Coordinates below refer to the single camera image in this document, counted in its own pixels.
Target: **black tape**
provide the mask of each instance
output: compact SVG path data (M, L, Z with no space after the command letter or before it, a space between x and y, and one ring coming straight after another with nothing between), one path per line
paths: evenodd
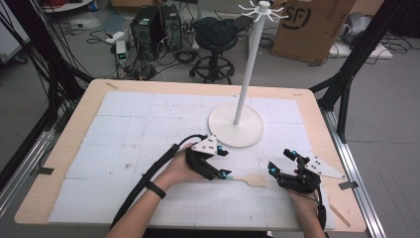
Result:
M38 170L38 175L48 175L50 176L53 173L52 168L40 168Z
M339 187L344 190L344 189L348 189L348 188L356 188L358 187L358 183L355 181L345 181L339 184Z

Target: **hand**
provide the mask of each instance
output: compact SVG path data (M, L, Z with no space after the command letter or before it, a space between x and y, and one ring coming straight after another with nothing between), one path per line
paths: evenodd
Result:
M166 169L157 177L155 183L162 183L161 189L167 190L177 183L186 182L192 179L203 179L203 176L189 168L185 160L185 154L182 153L169 162Z

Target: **aluminum rail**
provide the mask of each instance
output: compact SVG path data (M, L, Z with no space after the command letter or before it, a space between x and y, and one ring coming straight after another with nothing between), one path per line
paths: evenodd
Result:
M328 130L330 131L331 138L334 141L349 181L355 181L359 185L353 189L353 192L359 203L359 207L361 208L362 215L365 218L370 236L373 238L385 238L386 235L368 196L368 191L362 180L362 176L359 173L358 167L356 166L355 160L353 159L349 146L342 142L339 134L337 133L338 121L334 111L325 111L321 109L321 113L324 117Z
M58 118L64 115L62 107L58 109ZM48 131L43 131L39 136L34 146L31 148L29 153L26 155L23 162L15 170L12 177L6 183L4 188L0 191L0 219L3 217L13 199L16 197L22 186L28 179L28 176L38 164L39 160L45 155L48 146L52 142L55 134L55 125L53 125Z

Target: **round base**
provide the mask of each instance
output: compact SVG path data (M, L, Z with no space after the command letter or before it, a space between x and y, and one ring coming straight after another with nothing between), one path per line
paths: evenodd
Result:
M232 147L248 147L263 136L263 119L251 107L245 106L241 120L234 124L238 104L226 104L216 107L209 116L209 127L220 142Z

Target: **wristband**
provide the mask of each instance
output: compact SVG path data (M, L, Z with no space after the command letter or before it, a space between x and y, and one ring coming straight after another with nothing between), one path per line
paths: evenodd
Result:
M154 193L156 193L158 196L160 196L161 199L163 199L166 196L166 192L164 192L160 187L158 187L156 184L154 184L152 181L149 181L146 184L146 187L149 190L152 190Z

